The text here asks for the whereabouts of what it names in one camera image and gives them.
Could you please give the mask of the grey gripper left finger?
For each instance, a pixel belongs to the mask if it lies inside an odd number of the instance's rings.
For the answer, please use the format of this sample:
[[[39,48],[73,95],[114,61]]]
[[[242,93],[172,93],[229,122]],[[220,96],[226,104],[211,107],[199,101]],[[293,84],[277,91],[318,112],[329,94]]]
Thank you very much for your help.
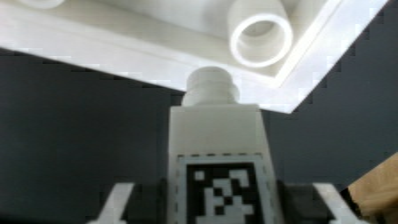
[[[165,224],[165,182],[116,183],[87,224]]]

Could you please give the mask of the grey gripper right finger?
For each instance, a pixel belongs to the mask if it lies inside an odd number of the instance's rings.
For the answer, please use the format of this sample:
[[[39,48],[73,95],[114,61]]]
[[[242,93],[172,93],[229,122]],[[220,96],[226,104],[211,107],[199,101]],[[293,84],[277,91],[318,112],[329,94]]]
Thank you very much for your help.
[[[277,182],[284,224],[370,224],[331,183]]]

